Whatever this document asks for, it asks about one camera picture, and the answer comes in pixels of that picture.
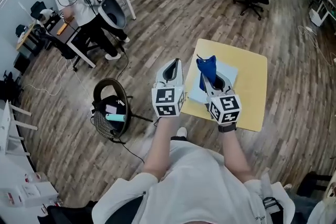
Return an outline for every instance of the blue cloth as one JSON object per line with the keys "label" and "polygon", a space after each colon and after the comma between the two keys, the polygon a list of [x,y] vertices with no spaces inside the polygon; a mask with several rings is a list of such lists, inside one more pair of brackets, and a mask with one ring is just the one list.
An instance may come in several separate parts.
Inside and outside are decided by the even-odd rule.
{"label": "blue cloth", "polygon": [[[208,80],[214,84],[216,80],[216,56],[211,56],[209,59],[202,59],[199,55],[198,59],[196,59],[197,67],[201,72],[201,75],[203,74],[208,78]],[[205,85],[203,80],[200,80],[200,89],[202,91],[205,91]]]}

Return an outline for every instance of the man in white shirt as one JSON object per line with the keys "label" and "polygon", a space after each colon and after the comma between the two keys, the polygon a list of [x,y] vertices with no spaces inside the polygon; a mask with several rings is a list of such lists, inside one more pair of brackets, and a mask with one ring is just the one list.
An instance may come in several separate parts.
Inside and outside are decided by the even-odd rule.
{"label": "man in white shirt", "polygon": [[291,223],[295,208],[281,183],[268,187],[282,222],[269,212],[280,207],[265,209],[264,181],[254,177],[235,126],[219,128],[223,156],[188,142],[178,120],[159,120],[142,172],[117,179],[93,208],[94,224]]}
{"label": "man in white shirt", "polygon": [[105,29],[126,43],[130,41],[122,29],[116,29],[110,26],[98,13],[97,0],[89,0],[93,5],[89,5],[87,0],[55,0],[59,10],[63,12],[64,20],[70,23],[73,19],[91,38],[97,43],[107,54],[105,58],[108,60],[116,60],[121,57],[117,50],[113,47],[110,40],[105,36]]}

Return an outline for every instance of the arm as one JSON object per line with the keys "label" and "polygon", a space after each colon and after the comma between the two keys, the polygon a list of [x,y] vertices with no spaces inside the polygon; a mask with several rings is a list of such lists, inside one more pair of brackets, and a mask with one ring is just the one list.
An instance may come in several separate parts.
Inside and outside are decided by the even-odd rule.
{"label": "arm", "polygon": [[170,138],[176,133],[177,117],[161,118],[156,128],[151,148],[148,152],[143,172],[154,175],[159,181],[169,165]]}
{"label": "arm", "polygon": [[255,179],[238,142],[236,132],[221,133],[226,168],[242,183]]}
{"label": "arm", "polygon": [[62,13],[64,15],[64,21],[66,23],[70,23],[73,19],[73,11],[71,7],[65,7],[62,9]]}

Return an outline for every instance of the blue object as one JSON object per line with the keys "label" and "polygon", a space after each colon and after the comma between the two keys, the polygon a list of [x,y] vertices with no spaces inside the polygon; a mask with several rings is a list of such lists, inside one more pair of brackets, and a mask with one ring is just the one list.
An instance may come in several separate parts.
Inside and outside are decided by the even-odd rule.
{"label": "blue object", "polygon": [[[201,72],[201,75],[203,74],[208,78],[208,80],[214,84],[216,80],[216,56],[211,56],[209,59],[202,59],[199,55],[198,59],[196,59],[197,67]],[[203,80],[200,80],[200,89],[202,91],[205,91],[205,86],[203,83]]]}
{"label": "blue object", "polygon": [[108,121],[125,122],[125,115],[122,114],[106,114],[105,119]]}

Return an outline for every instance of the sneaker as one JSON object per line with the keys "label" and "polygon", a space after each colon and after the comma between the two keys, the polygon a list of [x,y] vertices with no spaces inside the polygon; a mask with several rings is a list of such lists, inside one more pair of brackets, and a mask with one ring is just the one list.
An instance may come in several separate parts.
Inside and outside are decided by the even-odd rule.
{"label": "sneaker", "polygon": [[124,40],[121,40],[119,37],[116,37],[116,38],[117,40],[122,41],[124,43],[129,43],[131,41],[129,37],[126,37]]}
{"label": "sneaker", "polygon": [[121,54],[117,54],[116,56],[111,56],[111,55],[109,55],[109,54],[106,54],[105,55],[105,58],[107,59],[107,60],[118,60],[118,59],[120,59],[120,57],[121,57]]}
{"label": "sneaker", "polygon": [[180,127],[176,133],[176,136],[187,138],[188,131],[185,127]]}

